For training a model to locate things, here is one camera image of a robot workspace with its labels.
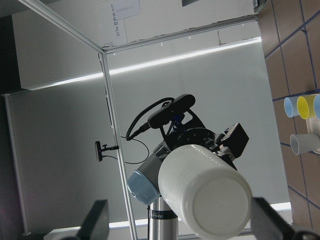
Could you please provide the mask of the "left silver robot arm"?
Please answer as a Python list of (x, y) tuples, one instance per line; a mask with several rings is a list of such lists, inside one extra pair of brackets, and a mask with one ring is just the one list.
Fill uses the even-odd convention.
[(250, 218), (252, 192), (234, 165), (249, 137), (239, 123), (217, 135), (195, 114), (184, 117), (185, 111), (156, 112), (141, 127), (169, 125), (169, 132), (130, 176), (128, 189), (145, 205), (164, 200), (168, 209), (152, 210), (152, 218), (179, 217), (203, 239), (232, 238)]

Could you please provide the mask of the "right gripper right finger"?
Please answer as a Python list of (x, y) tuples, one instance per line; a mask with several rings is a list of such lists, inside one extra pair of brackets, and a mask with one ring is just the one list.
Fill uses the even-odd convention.
[(258, 240), (318, 240), (320, 235), (305, 227), (289, 225), (263, 197), (251, 200), (250, 225)]

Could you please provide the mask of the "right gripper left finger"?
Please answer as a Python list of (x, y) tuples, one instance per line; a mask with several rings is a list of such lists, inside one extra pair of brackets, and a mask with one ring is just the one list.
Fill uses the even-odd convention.
[(96, 200), (80, 227), (61, 228), (48, 233), (44, 240), (107, 240), (109, 237), (108, 200)]

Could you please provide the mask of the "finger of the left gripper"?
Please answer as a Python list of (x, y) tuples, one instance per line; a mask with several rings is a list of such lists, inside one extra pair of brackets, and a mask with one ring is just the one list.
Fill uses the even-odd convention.
[(236, 159), (239, 158), (249, 141), (247, 133), (239, 122), (225, 129), (224, 133), (221, 144), (228, 147)]

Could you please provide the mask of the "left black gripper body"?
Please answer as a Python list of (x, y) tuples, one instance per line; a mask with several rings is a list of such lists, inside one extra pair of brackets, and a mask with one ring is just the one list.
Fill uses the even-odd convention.
[(199, 145), (217, 155), (233, 169), (236, 169), (233, 163), (236, 158), (228, 147), (221, 144), (225, 133), (214, 133), (204, 126), (193, 111), (189, 109), (187, 112), (192, 116), (192, 119), (185, 124), (182, 123), (185, 117), (185, 114), (182, 113), (168, 122), (169, 128), (167, 131), (164, 130), (163, 126), (160, 127), (163, 142), (166, 143), (168, 148), (173, 151), (186, 145)]

